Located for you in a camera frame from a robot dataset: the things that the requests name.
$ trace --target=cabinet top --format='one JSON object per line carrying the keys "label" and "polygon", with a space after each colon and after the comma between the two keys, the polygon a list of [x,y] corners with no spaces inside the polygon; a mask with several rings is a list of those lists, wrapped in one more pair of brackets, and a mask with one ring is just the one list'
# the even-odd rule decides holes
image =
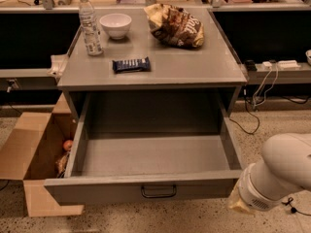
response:
{"label": "cabinet top", "polygon": [[[178,49],[161,44],[150,33],[142,8],[97,10],[97,18],[110,13],[132,17],[132,25],[122,40],[112,40],[101,31],[104,53],[89,56],[80,35],[58,87],[62,90],[148,89],[168,87],[218,87],[246,82],[239,64],[206,9],[185,8],[204,24],[204,45],[198,49]],[[115,74],[113,60],[149,57],[150,72]]]}

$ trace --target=gray cabinet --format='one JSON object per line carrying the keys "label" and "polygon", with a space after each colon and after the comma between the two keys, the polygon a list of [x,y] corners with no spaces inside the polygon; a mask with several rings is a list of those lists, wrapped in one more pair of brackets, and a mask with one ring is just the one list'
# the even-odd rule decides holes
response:
{"label": "gray cabinet", "polygon": [[[228,117],[246,79],[208,11],[189,11],[205,25],[198,50],[162,46],[139,8],[122,11],[133,18],[123,42],[102,34],[104,56],[88,57],[78,40],[58,84],[79,121],[74,146],[65,177],[45,181],[59,204],[232,191],[244,165]],[[151,72],[112,71],[112,59],[146,56]]]}

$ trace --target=snack bag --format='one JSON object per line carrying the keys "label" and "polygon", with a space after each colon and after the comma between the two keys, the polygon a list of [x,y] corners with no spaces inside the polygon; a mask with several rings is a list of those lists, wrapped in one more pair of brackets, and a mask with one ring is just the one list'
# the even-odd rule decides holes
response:
{"label": "snack bag", "polygon": [[144,10],[150,32],[165,45],[178,48],[198,48],[203,45],[203,24],[183,8],[153,4]]}

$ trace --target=open cardboard box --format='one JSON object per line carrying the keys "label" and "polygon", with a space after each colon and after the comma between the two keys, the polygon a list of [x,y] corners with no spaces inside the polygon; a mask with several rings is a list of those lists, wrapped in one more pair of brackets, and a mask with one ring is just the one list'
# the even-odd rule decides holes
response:
{"label": "open cardboard box", "polygon": [[59,206],[44,188],[45,179],[56,177],[55,160],[75,130],[76,123],[61,95],[52,113],[23,113],[0,149],[0,179],[23,181],[29,216],[83,213],[83,205]]}

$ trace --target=terrazzo floor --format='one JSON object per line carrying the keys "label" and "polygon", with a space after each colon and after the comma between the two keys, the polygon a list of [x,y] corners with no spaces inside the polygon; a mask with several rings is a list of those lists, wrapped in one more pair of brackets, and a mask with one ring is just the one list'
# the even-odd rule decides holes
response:
{"label": "terrazzo floor", "polygon": [[[269,100],[255,112],[260,119],[255,135],[244,133],[232,123],[235,137],[247,163],[260,159],[262,143],[278,133],[310,133],[311,101],[298,105],[287,100]],[[0,148],[8,138],[18,112],[0,107]],[[245,112],[244,103],[236,103],[231,118],[246,130],[256,128],[257,121]],[[294,205],[311,214],[311,192],[292,196]],[[311,216],[291,214],[290,208],[279,206],[254,216],[229,210],[227,199],[174,202],[148,202],[87,206],[81,216],[27,216],[21,182],[10,182],[0,191],[0,232],[109,232],[109,233],[210,233],[210,232],[311,232]]]}

